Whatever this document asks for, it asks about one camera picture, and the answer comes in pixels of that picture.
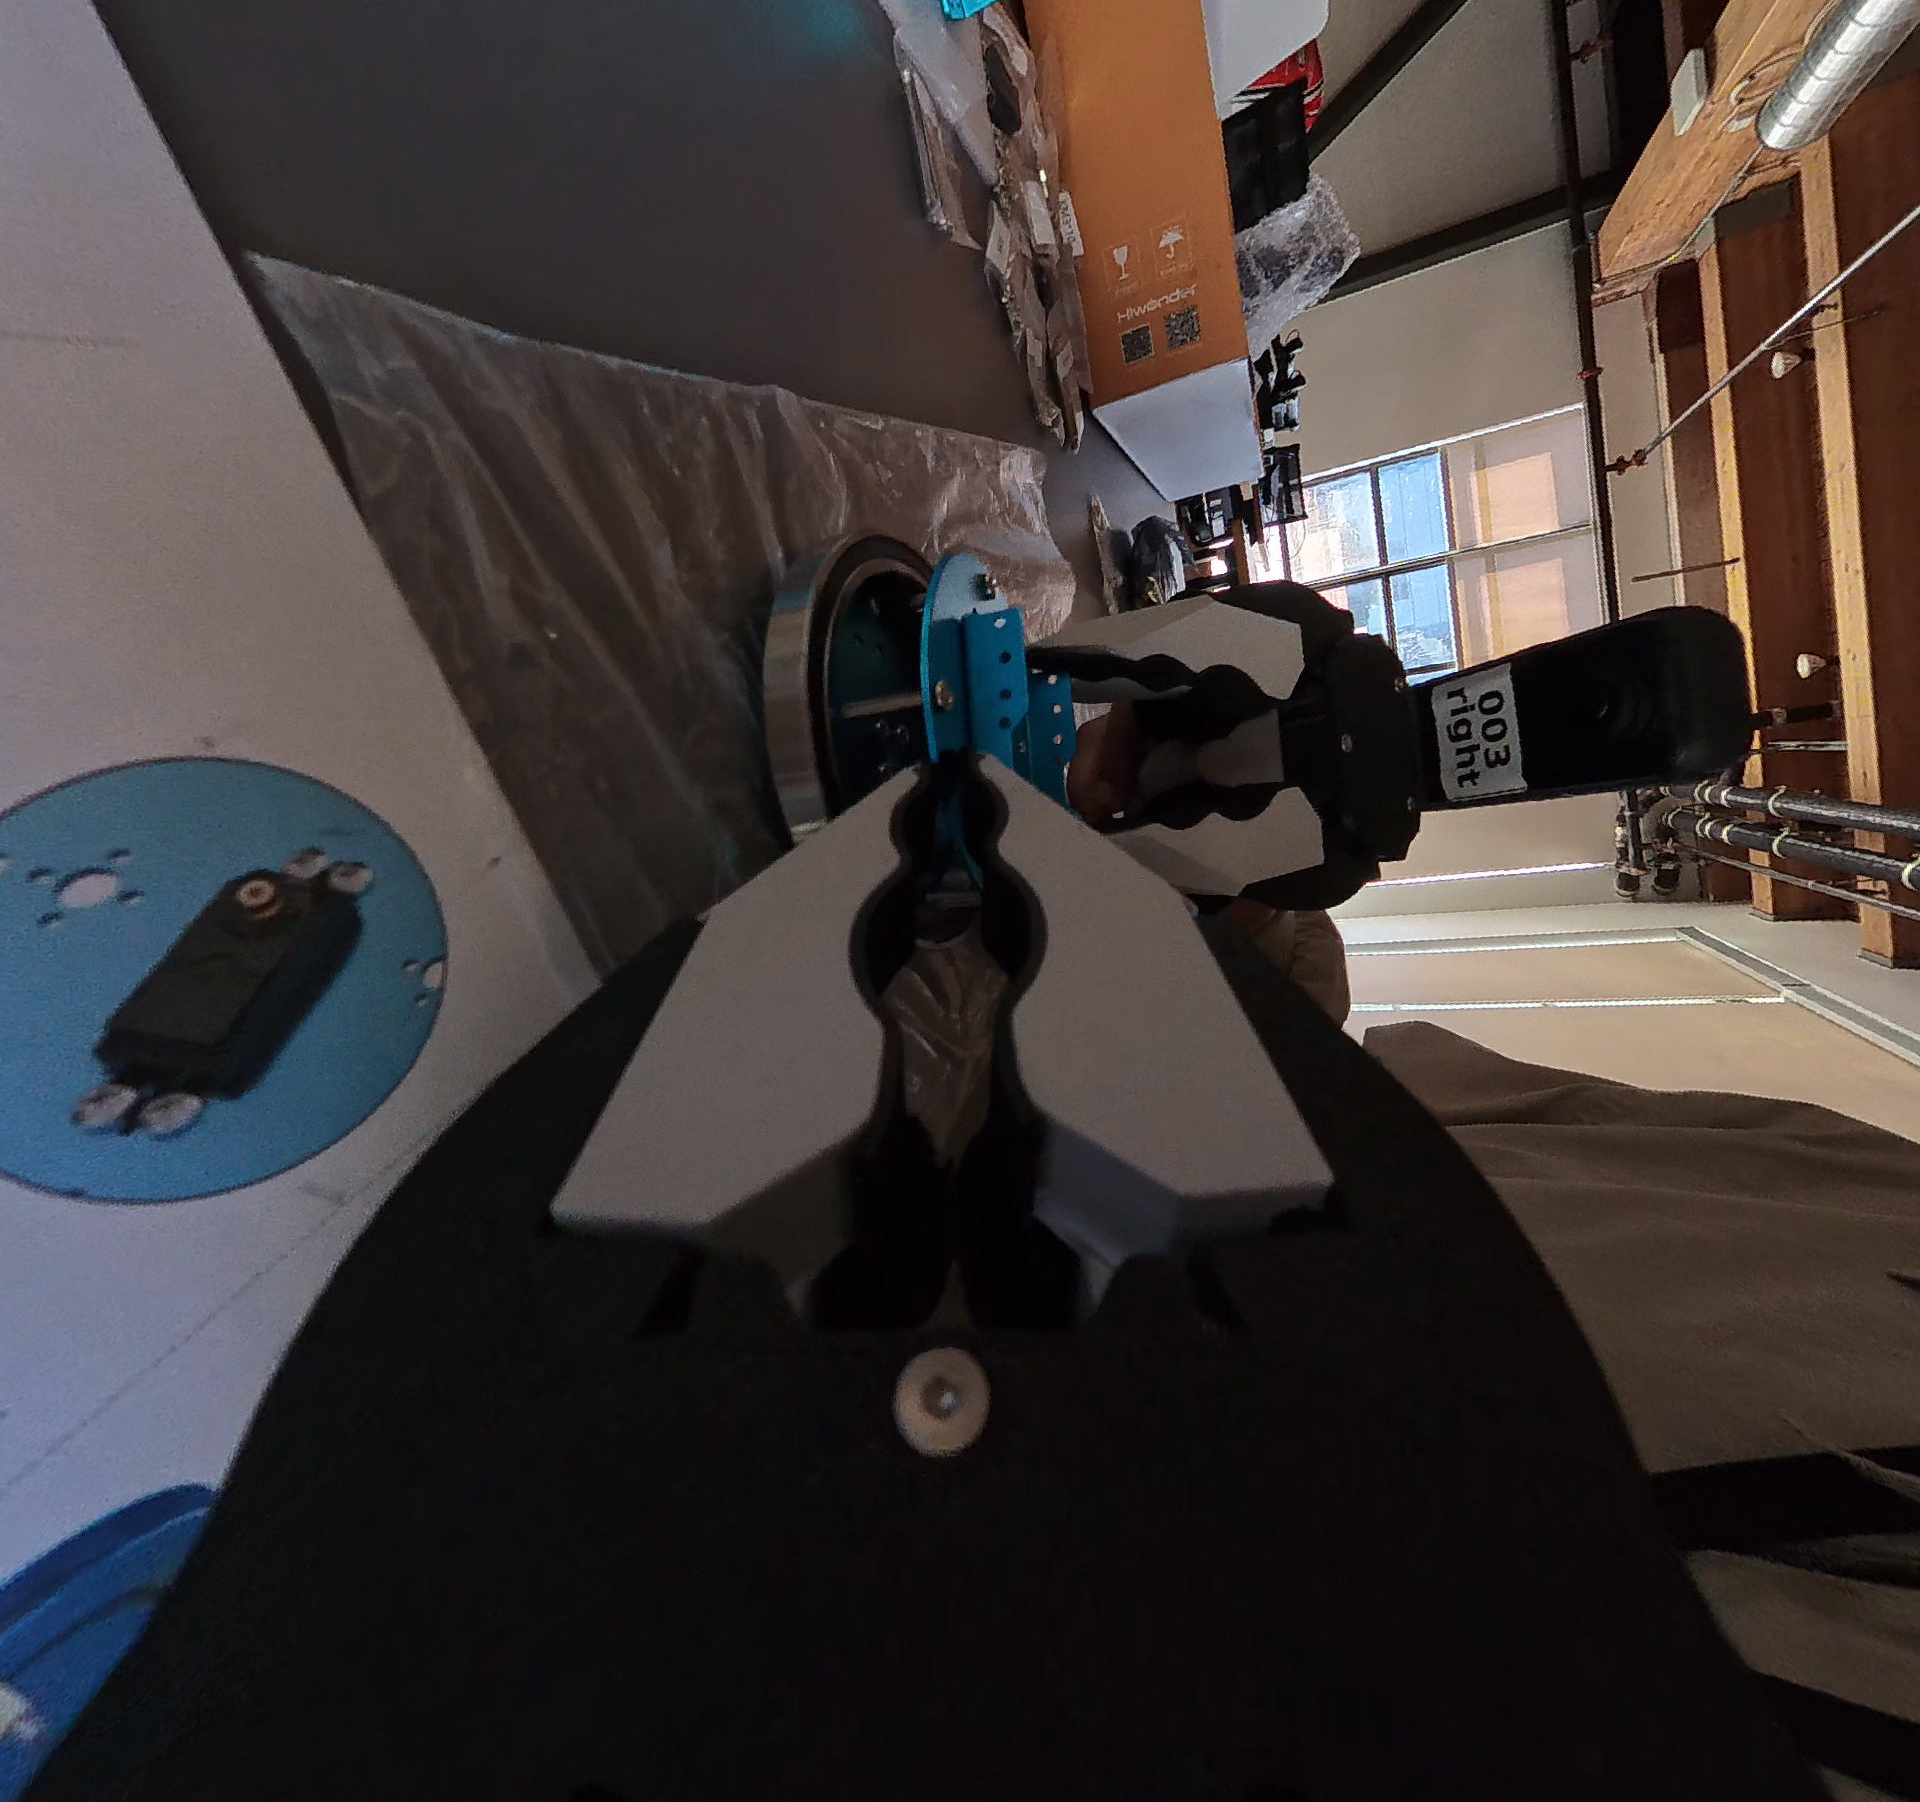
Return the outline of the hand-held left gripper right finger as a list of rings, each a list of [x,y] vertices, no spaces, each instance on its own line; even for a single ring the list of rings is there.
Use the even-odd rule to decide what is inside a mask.
[[[1006,981],[964,1154],[972,1317],[1069,1326],[1128,1262],[1322,1227],[1331,1160],[1185,896],[995,757],[964,839]]]

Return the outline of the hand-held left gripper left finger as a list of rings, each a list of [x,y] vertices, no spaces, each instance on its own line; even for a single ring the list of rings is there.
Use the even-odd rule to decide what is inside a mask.
[[[924,1224],[939,1163],[884,995],[916,950],[937,795],[928,765],[891,777],[705,916],[554,1229],[758,1262],[809,1312],[849,1250]]]

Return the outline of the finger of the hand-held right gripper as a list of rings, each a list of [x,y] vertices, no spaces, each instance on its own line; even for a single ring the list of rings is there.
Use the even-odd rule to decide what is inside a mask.
[[[1279,711],[1219,737],[1148,737],[1115,845],[1186,896],[1240,896],[1326,866],[1323,820],[1285,778]]]
[[[1028,669],[1064,680],[1079,705],[1161,701],[1215,669],[1247,678],[1268,701],[1306,671],[1303,629],[1219,596],[1179,596],[1124,614],[1086,619],[1028,644]]]

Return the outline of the blue disc with square bracket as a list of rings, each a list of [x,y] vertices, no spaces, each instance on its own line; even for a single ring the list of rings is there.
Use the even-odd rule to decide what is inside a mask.
[[[939,789],[922,901],[939,926],[964,926],[982,892],[964,823],[964,765],[993,757],[1072,805],[1076,751],[1072,680],[1025,659],[1025,626],[987,563],[945,556],[922,611],[924,747]]]

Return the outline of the silver bearing ring blue base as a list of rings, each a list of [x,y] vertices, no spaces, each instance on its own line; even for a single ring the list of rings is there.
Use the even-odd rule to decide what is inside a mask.
[[[924,717],[837,720],[842,701],[922,689],[930,563],[869,535],[797,563],[763,643],[763,737],[784,833],[803,845],[928,762]]]

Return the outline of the person's right forearm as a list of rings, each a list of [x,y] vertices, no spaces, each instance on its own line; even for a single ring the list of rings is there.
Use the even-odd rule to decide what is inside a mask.
[[[1337,1026],[1350,1020],[1347,950],[1323,910],[1276,910],[1264,901],[1237,899],[1195,905],[1198,919],[1237,929],[1285,980],[1300,989]]]

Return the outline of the black desk equipment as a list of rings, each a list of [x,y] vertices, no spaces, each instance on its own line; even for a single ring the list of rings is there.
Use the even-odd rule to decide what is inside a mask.
[[[1291,544],[1310,519],[1297,429],[1303,423],[1303,335],[1294,329],[1253,358],[1261,478],[1176,508],[1191,592],[1253,589],[1291,575]]]

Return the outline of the grey desk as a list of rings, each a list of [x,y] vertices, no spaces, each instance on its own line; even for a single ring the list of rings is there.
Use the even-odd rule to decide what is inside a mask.
[[[253,253],[1058,459],[984,261],[924,220],[876,0],[92,3],[353,508]]]

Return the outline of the person's right hand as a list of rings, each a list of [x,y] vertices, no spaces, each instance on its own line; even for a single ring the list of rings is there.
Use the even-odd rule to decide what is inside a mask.
[[[1119,701],[1076,728],[1069,766],[1072,808],[1092,826],[1119,823],[1134,805],[1151,737],[1134,701]]]

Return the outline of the gridded window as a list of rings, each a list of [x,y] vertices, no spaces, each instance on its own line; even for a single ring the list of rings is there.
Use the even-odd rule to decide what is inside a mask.
[[[1595,490],[1578,408],[1306,484],[1282,574],[1428,680],[1604,623]]]

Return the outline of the crumpled bubble wrap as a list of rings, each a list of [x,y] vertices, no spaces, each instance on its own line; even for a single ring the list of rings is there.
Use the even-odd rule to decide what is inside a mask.
[[[1356,232],[1319,174],[1294,204],[1237,229],[1234,264],[1249,347],[1268,350],[1310,308],[1326,302],[1356,258]]]

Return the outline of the pile of small screw bags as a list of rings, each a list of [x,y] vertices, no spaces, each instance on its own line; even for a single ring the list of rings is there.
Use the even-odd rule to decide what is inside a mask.
[[[1076,453],[1092,419],[1092,344],[1079,268],[1086,240],[1063,183],[1063,138],[1045,110],[1045,71],[1015,19],[984,19],[984,94],[993,144],[987,229],[964,211],[957,138],[922,67],[894,40],[924,220],[957,249],[982,253],[1006,313],[1034,420]]]

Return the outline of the orange and white cardboard box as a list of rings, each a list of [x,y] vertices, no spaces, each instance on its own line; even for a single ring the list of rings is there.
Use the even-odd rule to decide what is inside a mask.
[[[1224,119],[1331,0],[1022,0],[1082,229],[1092,414],[1179,501],[1261,474]]]

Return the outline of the red and white printed object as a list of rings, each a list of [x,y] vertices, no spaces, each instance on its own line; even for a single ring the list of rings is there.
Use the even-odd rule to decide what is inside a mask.
[[[1323,58],[1319,40],[1310,40],[1303,47],[1282,58],[1273,68],[1243,88],[1234,98],[1234,110],[1247,110],[1288,88],[1300,95],[1303,134],[1312,134],[1323,109]]]

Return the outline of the clear plastic bag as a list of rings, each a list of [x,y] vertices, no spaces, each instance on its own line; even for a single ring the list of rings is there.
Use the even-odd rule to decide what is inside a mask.
[[[787,845],[763,643],[790,574],[869,537],[969,549],[1034,629],[1072,619],[1028,446],[252,268],[600,980]]]

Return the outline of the white foam sheet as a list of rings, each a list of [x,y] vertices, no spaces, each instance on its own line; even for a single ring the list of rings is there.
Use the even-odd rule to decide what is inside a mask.
[[[1000,152],[976,22],[949,22],[942,0],[876,0],[906,61],[982,183],[995,183]]]

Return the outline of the white instruction manual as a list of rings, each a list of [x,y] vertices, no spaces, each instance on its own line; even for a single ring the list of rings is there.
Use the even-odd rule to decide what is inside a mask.
[[[359,942],[243,1095],[110,1015],[261,875]],[[3,0],[3,1797],[328,1275],[590,968],[92,0]]]

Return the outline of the black wall pipes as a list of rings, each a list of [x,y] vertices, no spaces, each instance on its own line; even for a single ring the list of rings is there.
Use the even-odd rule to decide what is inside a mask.
[[[1763,919],[1917,919],[1917,811],[1713,777],[1625,790],[1622,901],[1753,905]]]

